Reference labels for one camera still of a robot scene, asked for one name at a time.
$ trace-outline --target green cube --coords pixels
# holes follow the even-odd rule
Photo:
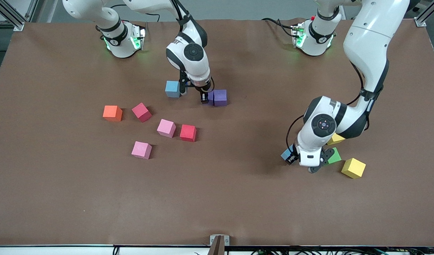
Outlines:
[[[332,148],[332,149],[335,151],[335,153],[329,158],[329,160],[327,160],[327,164],[324,164],[324,166],[341,160],[340,153],[338,153],[337,148]]]

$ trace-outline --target cube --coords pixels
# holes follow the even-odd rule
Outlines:
[[[137,119],[139,119],[141,122],[147,121],[152,116],[152,114],[148,111],[148,109],[146,108],[146,106],[144,106],[143,103],[135,106],[132,111],[135,116],[137,116]]]
[[[327,145],[337,144],[343,140],[344,137],[340,136],[339,134],[333,134],[332,138],[330,138],[330,140],[327,142]]]
[[[206,105],[214,105],[214,91],[213,90],[207,94],[207,100],[209,100],[209,102],[206,103]]]
[[[327,163],[324,164],[324,166],[338,162],[341,160],[341,156],[340,153],[338,152],[338,150],[336,148],[332,148],[335,152],[333,153],[333,155],[327,160]]]
[[[365,166],[366,164],[356,160],[355,158],[351,158],[344,163],[343,170],[341,170],[341,172],[353,179],[356,179],[361,177]]]
[[[293,146],[294,146],[294,145],[291,145],[291,146],[290,146],[291,151],[294,151],[294,150],[293,150]],[[281,154],[281,158],[283,158],[283,160],[286,161],[286,160],[290,157],[290,155],[291,155],[290,150],[286,149],[286,150]]]
[[[173,137],[175,130],[176,130],[175,123],[172,121],[167,121],[166,119],[161,119],[160,124],[157,127],[157,132],[159,132],[160,135],[170,137],[170,138]]]
[[[227,102],[227,90],[215,89],[214,90],[214,106],[226,106]]]
[[[182,125],[179,137],[181,137],[181,140],[183,141],[194,142],[196,137],[196,127],[191,125]]]
[[[123,110],[119,108],[117,105],[106,105],[104,107],[104,117],[108,121],[121,121],[121,117],[123,116]]]
[[[181,92],[179,91],[179,82],[167,81],[167,85],[165,86],[165,93],[167,94],[167,97],[180,97]]]
[[[149,159],[152,146],[145,142],[135,142],[132,149],[132,155],[137,158]]]

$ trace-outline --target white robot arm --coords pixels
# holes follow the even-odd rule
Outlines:
[[[320,55],[326,50],[327,40],[332,38],[341,19],[338,5],[349,1],[357,2],[315,1],[319,3],[318,15],[314,21],[308,22],[308,26],[305,26],[308,29],[301,34],[304,39],[301,50],[309,55]],[[366,128],[369,114],[383,89],[389,68],[387,47],[403,19],[409,0],[361,0],[361,4],[361,11],[346,35],[343,48],[349,60],[365,76],[365,85],[354,107],[322,96],[312,100],[306,109],[303,115],[304,126],[297,135],[293,153],[287,161],[292,163],[299,160],[299,164],[309,167],[311,173],[325,164],[329,155],[322,147],[333,134],[353,138]],[[326,40],[320,40],[322,37],[316,36],[312,29],[319,31],[319,36]]]
[[[118,13],[104,7],[110,0],[63,0],[66,11],[76,19],[93,21],[104,35],[107,48],[118,58],[132,56],[141,48],[143,32],[139,26],[121,21]],[[175,40],[167,46],[168,61],[180,72],[180,90],[185,94],[187,87],[200,92],[202,103],[208,103],[207,93],[211,89],[211,72],[204,47],[207,45],[206,31],[193,19],[179,0],[123,0],[139,13],[168,10],[177,19],[180,29]]]

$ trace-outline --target yellow cube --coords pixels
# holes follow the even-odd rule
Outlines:
[[[361,177],[365,166],[365,163],[362,163],[355,158],[351,158],[344,163],[343,170],[341,170],[341,172],[353,179],[356,179]]]
[[[344,137],[342,137],[338,134],[333,134],[332,138],[330,138],[330,140],[327,142],[327,145],[336,144],[336,143],[342,142],[343,140],[344,140]]]

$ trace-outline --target gray floor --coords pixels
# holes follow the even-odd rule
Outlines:
[[[195,19],[251,19],[260,20],[262,18],[274,19],[293,19],[296,17],[309,18],[316,13],[316,5],[312,0],[281,0],[276,5],[265,0],[181,0],[184,6],[192,13]],[[112,0],[107,6],[121,4],[121,0]],[[44,0],[40,6],[40,14],[37,19],[39,22],[86,22],[72,18],[66,13],[62,0]],[[131,11],[125,6],[115,7],[122,19],[130,21],[148,21],[154,22],[157,17],[148,16]],[[345,8],[348,18],[357,15],[357,7]],[[158,12],[161,17],[160,21],[174,21],[174,17],[165,10]],[[418,13],[409,12],[406,17],[414,17]],[[434,14],[426,21],[427,31],[431,42],[434,45]],[[12,35],[10,29],[0,29],[0,50],[6,50]],[[4,53],[0,53],[0,65]]]

